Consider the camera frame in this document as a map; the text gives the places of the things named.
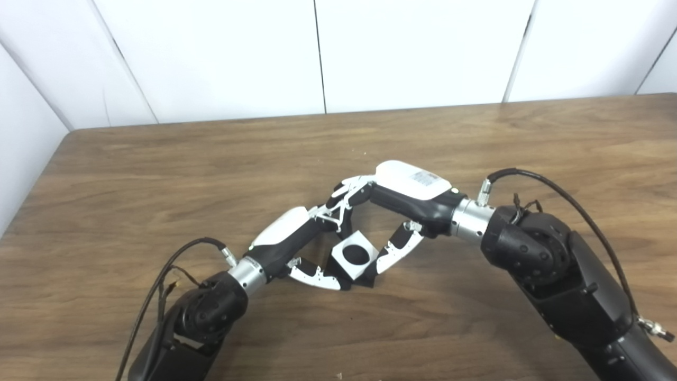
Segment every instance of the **white wall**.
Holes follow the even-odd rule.
[[[313,0],[96,0],[161,123],[324,112]]]
[[[676,0],[537,0],[508,99],[634,94],[676,15]]]
[[[0,46],[0,237],[67,132]]]
[[[638,94],[677,93],[677,37],[665,47]]]
[[[329,113],[501,102],[533,0],[317,0]]]
[[[68,127],[156,123],[90,0],[0,0],[0,41]]]

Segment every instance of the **cable connector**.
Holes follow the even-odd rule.
[[[238,260],[235,258],[233,253],[228,249],[227,247],[224,247],[221,249],[221,253],[223,253],[223,256],[225,257],[225,261],[228,263],[228,266],[230,267],[235,267],[238,265]]]
[[[489,194],[492,192],[492,182],[486,178],[482,182],[482,187],[479,189],[479,194],[477,195],[477,200],[475,201],[478,206],[485,207],[489,203]]]
[[[637,318],[637,322],[639,323],[639,326],[642,329],[644,329],[644,331],[648,335],[658,336],[667,342],[673,342],[675,340],[674,334],[671,334],[669,331],[664,330],[663,327],[660,324],[656,323],[655,321],[639,317]]]

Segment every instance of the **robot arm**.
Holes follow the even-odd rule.
[[[147,342],[129,379],[204,380],[248,297],[273,279],[289,275],[335,290],[373,287],[377,275],[423,238],[446,235],[476,244],[490,264],[506,270],[551,330],[572,343],[601,380],[677,380],[677,368],[647,333],[674,337],[633,313],[628,296],[581,236],[550,214],[489,206],[489,192],[485,182],[478,201],[469,199],[447,180],[398,161],[380,164],[374,175],[343,180],[325,204],[291,209],[253,241],[241,261],[230,258],[235,267],[180,297],[157,328],[159,351],[150,353]],[[353,208],[366,201],[410,219],[381,250],[352,229]],[[294,258],[327,231],[342,241],[324,270]]]

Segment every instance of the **wooden table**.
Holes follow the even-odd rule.
[[[0,243],[0,378],[112,380],[141,301],[179,246],[209,235],[239,256],[289,208],[324,202],[339,180],[388,159],[472,196],[502,167],[556,180],[614,244],[643,315],[677,330],[676,143],[674,94],[75,131]],[[581,230],[609,265],[542,185],[502,180],[492,203],[509,204],[513,191]],[[376,246],[402,220],[373,205],[355,213]],[[327,235],[301,255],[322,260],[337,241]],[[179,264],[198,277],[225,268],[209,247]],[[657,345],[677,361],[677,344]],[[374,289],[274,281],[250,301],[209,379],[595,377],[506,273],[440,237]]]

